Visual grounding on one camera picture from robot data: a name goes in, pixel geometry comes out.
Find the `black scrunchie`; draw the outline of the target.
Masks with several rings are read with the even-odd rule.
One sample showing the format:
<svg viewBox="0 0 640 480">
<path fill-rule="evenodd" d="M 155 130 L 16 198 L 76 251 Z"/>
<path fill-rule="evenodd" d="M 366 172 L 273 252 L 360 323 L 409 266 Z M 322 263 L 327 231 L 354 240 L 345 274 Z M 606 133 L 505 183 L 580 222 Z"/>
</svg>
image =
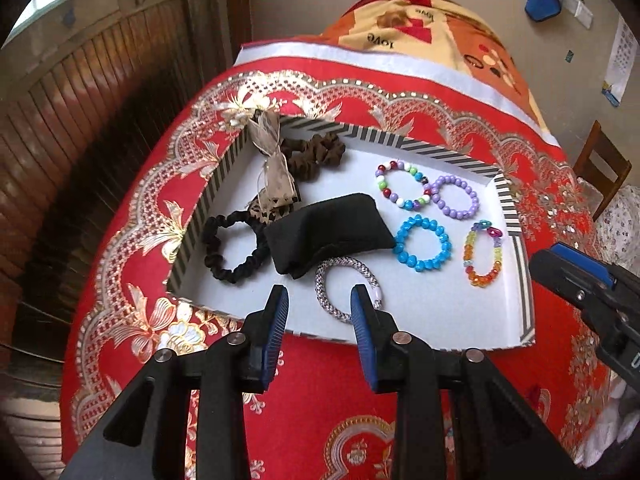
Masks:
<svg viewBox="0 0 640 480">
<path fill-rule="evenodd" d="M 218 281 L 237 285 L 270 257 L 265 226 L 247 210 L 209 217 L 202 231 L 204 264 Z"/>
</svg>

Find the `black fabric pouch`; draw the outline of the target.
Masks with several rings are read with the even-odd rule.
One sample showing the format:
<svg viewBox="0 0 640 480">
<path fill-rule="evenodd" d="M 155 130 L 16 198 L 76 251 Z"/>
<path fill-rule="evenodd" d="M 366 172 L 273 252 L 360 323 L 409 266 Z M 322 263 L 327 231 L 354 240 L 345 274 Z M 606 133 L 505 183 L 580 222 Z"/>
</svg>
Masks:
<svg viewBox="0 0 640 480">
<path fill-rule="evenodd" d="M 294 280 L 328 259 L 395 246 L 375 200 L 362 193 L 294 211 L 270 223 L 265 237 L 277 272 Z"/>
</svg>

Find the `red floral bedspread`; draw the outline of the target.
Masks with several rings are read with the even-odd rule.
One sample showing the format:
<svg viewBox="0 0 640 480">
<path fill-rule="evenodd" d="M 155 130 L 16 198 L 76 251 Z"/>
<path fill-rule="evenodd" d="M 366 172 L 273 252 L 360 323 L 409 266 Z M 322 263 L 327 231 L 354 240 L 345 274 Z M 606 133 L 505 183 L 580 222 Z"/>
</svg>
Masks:
<svg viewBox="0 0 640 480">
<path fill-rule="evenodd" d="M 558 140 L 546 126 L 516 118 L 490 84 L 451 76 L 442 64 L 404 54 L 357 52 L 309 38 L 242 47 L 235 66 L 189 103 L 152 149 L 118 207 L 68 341 L 61 394 L 62 461 L 126 383 L 164 344 L 202 350 L 239 323 L 205 314 L 165 294 L 169 260 L 186 220 L 240 130 L 218 126 L 269 96 L 290 115 L 326 118 L 388 132 L 496 162 L 510 180 L 527 253 L 564 242 L 597 255 L 590 213 Z M 534 285 L 536 342 L 494 352 L 570 454 L 588 434 L 608 395 L 596 338 L 563 300 Z M 304 337 L 285 338 L 276 385 L 246 396 L 252 474 L 263 479 L 320 479 L 334 429 L 364 416 L 391 422 L 392 404 L 373 400 L 357 351 Z"/>
</svg>

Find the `wooden chair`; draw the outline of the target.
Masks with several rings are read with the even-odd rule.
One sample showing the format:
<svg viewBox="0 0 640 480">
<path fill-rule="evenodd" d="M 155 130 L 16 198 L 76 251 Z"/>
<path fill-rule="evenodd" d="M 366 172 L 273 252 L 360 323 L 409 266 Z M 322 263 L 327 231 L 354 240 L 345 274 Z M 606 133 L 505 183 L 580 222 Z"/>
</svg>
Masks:
<svg viewBox="0 0 640 480">
<path fill-rule="evenodd" d="M 593 220 L 597 220 L 612 202 L 631 169 L 631 161 L 616 148 L 600 122 L 595 120 L 574 165 L 576 176 L 601 195 L 598 206 L 591 213 Z"/>
</svg>

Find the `striped white shallow tray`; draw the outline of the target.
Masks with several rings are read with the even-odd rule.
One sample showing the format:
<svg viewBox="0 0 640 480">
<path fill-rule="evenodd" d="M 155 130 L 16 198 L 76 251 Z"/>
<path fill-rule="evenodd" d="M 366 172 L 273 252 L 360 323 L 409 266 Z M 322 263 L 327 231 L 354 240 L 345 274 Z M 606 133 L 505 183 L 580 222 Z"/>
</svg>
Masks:
<svg viewBox="0 0 640 480">
<path fill-rule="evenodd" d="M 485 287 L 471 285 L 463 270 L 463 243 L 470 230 L 466 221 L 445 217 L 439 208 L 424 208 L 427 218 L 444 227 L 452 246 L 450 259 L 434 271 L 416 272 L 400 263 L 390 250 L 364 252 L 360 260 L 378 280 L 376 291 L 397 325 L 432 347 L 485 350 L 530 346 L 536 337 L 535 304 L 528 273 L 524 234 L 510 191 L 510 183 L 496 166 L 435 144 L 398 136 L 375 128 L 287 117 L 282 136 L 309 139 L 334 132 L 346 146 L 340 166 L 324 170 L 299 188 L 300 201 L 310 205 L 336 196 L 363 193 L 375 200 L 386 226 L 397 231 L 407 213 L 386 200 L 375 181 L 383 162 L 399 159 L 435 179 L 443 174 L 465 181 L 476 193 L 477 214 L 502 232 L 498 278 Z M 254 301 L 275 284 L 288 289 L 291 307 L 286 327 L 296 335 L 353 342 L 352 328 L 319 306 L 314 276 L 290 278 L 264 263 L 239 284 L 217 281 L 204 264 L 202 229 L 207 218 L 243 210 L 256 195 L 264 175 L 264 155 L 247 133 L 240 134 L 224 153 L 205 185 L 168 275 L 172 296 L 232 318 L 244 318 Z"/>
</svg>

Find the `brown velvet scrunchie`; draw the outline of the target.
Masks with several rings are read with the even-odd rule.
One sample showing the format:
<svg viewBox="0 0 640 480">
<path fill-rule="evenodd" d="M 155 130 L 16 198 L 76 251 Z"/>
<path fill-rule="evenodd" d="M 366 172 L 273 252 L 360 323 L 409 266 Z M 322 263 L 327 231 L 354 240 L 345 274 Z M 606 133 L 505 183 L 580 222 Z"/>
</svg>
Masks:
<svg viewBox="0 0 640 480">
<path fill-rule="evenodd" d="M 303 182 L 314 180 L 323 167 L 337 167 L 346 150 L 334 132 L 316 133 L 310 140 L 284 139 L 280 148 L 291 176 Z"/>
</svg>

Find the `orange love patterned blanket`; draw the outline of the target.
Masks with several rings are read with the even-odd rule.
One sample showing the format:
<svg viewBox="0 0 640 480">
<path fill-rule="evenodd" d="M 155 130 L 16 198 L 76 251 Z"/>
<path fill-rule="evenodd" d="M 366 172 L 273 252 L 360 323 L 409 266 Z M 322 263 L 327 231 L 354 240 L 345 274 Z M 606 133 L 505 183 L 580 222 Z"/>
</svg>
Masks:
<svg viewBox="0 0 640 480">
<path fill-rule="evenodd" d="M 497 90 L 547 127 L 527 82 L 495 31 L 452 0 L 360 0 L 319 35 L 301 40 L 423 58 Z"/>
</svg>

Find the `wall calendar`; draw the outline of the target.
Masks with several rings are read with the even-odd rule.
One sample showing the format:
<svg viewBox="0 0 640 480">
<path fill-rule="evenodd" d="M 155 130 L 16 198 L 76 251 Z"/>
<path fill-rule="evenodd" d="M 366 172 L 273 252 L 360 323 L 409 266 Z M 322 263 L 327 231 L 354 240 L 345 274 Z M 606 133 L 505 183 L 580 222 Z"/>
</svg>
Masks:
<svg viewBox="0 0 640 480">
<path fill-rule="evenodd" d="M 620 14 L 601 90 L 612 107 L 622 102 L 638 52 L 638 40 Z"/>
</svg>

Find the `white wall switch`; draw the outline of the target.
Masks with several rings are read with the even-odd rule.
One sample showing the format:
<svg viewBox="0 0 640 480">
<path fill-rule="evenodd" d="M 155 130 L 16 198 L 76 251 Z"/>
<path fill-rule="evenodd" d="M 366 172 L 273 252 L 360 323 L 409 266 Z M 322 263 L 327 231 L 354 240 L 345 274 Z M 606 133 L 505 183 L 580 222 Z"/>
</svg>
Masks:
<svg viewBox="0 0 640 480">
<path fill-rule="evenodd" d="M 563 9 L 570 12 L 585 29 L 591 28 L 593 14 L 582 0 L 563 0 Z"/>
</svg>

